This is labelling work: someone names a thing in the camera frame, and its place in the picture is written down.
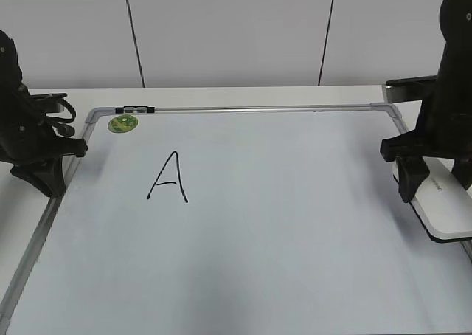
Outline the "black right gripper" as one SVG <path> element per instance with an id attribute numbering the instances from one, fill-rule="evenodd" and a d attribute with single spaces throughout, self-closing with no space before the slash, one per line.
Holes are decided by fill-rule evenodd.
<path id="1" fill-rule="evenodd" d="M 435 94 L 420 107 L 413 130 L 383 139 L 380 153 L 395 160 L 398 192 L 409 203 L 430 175 L 423 157 L 455 159 L 452 174 L 465 190 L 472 185 L 471 94 Z"/>

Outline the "grey arm base bracket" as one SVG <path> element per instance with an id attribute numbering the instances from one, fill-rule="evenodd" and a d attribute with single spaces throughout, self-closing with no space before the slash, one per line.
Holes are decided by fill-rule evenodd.
<path id="1" fill-rule="evenodd" d="M 383 85 L 383 93 L 388 103 L 404 103 L 422 101 L 434 93 L 436 75 L 423 77 L 408 77 L 388 80 Z"/>

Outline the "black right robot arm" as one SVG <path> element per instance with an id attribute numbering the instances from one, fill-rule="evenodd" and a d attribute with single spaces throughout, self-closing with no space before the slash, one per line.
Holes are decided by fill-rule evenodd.
<path id="1" fill-rule="evenodd" d="M 439 25 L 445 46 L 437 75 L 387 82 L 421 101 L 414 129 L 380 147 L 384 160 L 397 165 L 405 202 L 430 174 L 427 157 L 453 160 L 453 176 L 471 186 L 471 0 L 443 0 Z"/>

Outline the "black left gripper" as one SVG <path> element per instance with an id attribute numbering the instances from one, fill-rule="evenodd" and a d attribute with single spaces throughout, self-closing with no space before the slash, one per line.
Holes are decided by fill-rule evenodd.
<path id="1" fill-rule="evenodd" d="M 1 92 L 1 161 L 14 164 L 10 173 L 46 197 L 66 191 L 62 156 L 83 157 L 88 149 L 74 137 L 77 114 L 66 97 Z"/>

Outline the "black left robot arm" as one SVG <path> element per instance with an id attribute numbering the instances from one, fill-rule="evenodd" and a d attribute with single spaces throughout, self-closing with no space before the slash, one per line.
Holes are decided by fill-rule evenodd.
<path id="1" fill-rule="evenodd" d="M 13 167 L 10 173 L 31 184 L 48 198 L 63 198 L 66 179 L 63 157 L 83 158 L 88 146 L 85 138 L 71 138 L 75 129 L 70 126 L 77 113 L 65 100 L 67 93 L 30 95 L 22 83 L 14 40 L 1 31 L 1 162 Z M 52 117 L 63 106 L 70 118 Z M 170 113 L 248 113 L 280 111 L 315 111 L 321 106 L 262 106 L 226 108 L 157 108 L 155 106 L 101 107 L 90 111 L 88 123 L 106 114 L 170 114 Z M 423 157 L 396 153 L 392 160 L 381 151 L 386 162 L 395 161 L 398 170 L 399 194 L 410 202 L 419 186 L 430 175 Z"/>

